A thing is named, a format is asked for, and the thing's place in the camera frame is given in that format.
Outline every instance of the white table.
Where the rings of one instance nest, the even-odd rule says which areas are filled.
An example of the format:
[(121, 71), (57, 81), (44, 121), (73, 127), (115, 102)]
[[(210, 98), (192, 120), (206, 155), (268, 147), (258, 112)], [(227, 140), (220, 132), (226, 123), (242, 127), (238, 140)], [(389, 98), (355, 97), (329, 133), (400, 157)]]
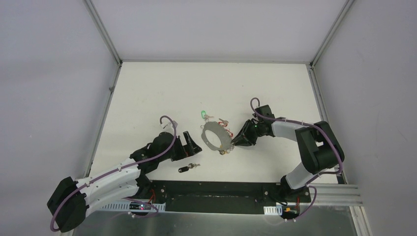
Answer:
[[(119, 76), (90, 175), (112, 167), (151, 142), (168, 115), (178, 132), (189, 131), (203, 149), (195, 156), (159, 164), (148, 174), (157, 180), (279, 182), (300, 163), (296, 142), (261, 137), (253, 147), (227, 155), (210, 150), (201, 139), (201, 110), (229, 121), (237, 134), (252, 118), (249, 101), (258, 97), (275, 117), (320, 120), (307, 69), (303, 64), (126, 62)], [(179, 173), (188, 163), (200, 167)], [(317, 183), (337, 183), (325, 175)]]

